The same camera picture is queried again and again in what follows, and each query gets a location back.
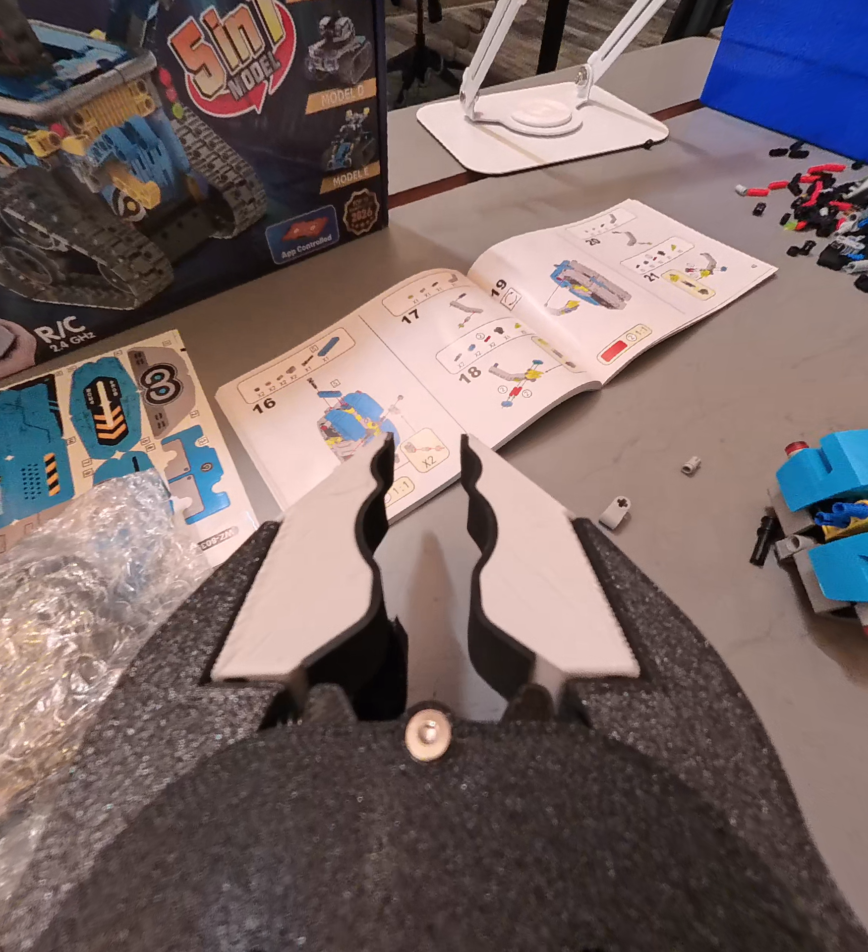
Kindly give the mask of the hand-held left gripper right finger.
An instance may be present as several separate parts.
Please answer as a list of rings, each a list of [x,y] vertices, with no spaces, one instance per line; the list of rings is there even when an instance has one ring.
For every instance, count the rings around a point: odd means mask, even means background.
[[[637,679],[640,664],[594,569],[578,520],[473,435],[461,441],[471,576],[467,647],[505,701],[530,685],[556,707],[567,684]]]

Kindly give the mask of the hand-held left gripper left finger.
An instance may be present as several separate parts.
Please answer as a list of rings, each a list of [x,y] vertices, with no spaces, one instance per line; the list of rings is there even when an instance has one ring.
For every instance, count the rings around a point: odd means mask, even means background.
[[[395,440],[385,433],[289,507],[211,669],[222,682],[367,684],[392,626],[375,552]]]

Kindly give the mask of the pile of small bricks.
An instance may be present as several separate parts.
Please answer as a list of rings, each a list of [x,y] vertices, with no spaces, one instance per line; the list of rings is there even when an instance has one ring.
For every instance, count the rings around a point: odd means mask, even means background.
[[[737,184],[735,193],[754,200],[755,217],[764,214],[772,194],[789,194],[790,204],[779,220],[780,227],[786,232],[810,234],[810,239],[791,245],[787,255],[815,254],[820,267],[849,276],[856,291],[868,296],[868,200],[847,200],[857,183],[868,176],[849,179],[847,175],[865,169],[868,164],[860,160],[821,162],[759,187]]]

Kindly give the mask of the instruction booklet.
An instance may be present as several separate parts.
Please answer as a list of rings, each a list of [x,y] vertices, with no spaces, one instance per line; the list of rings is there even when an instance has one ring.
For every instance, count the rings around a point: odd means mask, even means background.
[[[777,268],[634,199],[434,268],[223,385],[216,400],[285,512],[390,435],[392,521]]]

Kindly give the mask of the blue toy brick car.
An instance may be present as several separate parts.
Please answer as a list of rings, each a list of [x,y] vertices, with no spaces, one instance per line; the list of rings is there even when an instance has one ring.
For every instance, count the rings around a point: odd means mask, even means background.
[[[868,428],[785,446],[769,490],[792,565],[817,615],[854,618],[868,638]]]

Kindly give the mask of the blue plastic bin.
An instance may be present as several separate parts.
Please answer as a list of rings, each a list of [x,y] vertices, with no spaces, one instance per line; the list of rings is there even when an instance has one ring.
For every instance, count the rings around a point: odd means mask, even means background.
[[[868,163],[868,1],[734,2],[700,99]]]

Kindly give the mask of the black axle pin brick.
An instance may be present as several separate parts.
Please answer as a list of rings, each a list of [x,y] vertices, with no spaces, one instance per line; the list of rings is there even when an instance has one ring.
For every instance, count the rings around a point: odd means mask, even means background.
[[[755,543],[750,556],[750,565],[762,567],[774,542],[780,537],[780,523],[770,511],[766,511],[759,520],[755,534]]]

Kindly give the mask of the clear plastic bag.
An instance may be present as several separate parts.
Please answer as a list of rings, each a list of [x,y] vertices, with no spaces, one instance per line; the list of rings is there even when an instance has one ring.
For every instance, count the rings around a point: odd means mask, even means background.
[[[208,571],[154,471],[0,557],[0,851],[35,830],[120,675]]]

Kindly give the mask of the blue sticker sheet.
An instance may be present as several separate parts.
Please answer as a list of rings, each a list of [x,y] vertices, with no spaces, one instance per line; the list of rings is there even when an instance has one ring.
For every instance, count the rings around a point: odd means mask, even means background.
[[[107,480],[157,471],[209,565],[256,519],[178,330],[0,389],[0,557]]]

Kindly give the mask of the blue toy set box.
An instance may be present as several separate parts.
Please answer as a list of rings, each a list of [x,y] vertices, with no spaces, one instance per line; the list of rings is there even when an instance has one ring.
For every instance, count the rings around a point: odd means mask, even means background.
[[[383,12],[0,1],[0,381],[386,227]]]

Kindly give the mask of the black office chair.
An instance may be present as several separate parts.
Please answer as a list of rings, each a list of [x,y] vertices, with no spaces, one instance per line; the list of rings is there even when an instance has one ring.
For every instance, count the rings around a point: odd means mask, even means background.
[[[389,55],[385,62],[388,92],[396,94],[389,109],[407,105],[412,89],[425,85],[428,78],[439,80],[450,94],[458,92],[465,65],[455,58],[444,56],[427,43],[425,26],[440,24],[443,19],[442,1],[416,1],[414,5],[414,38],[403,52]]]

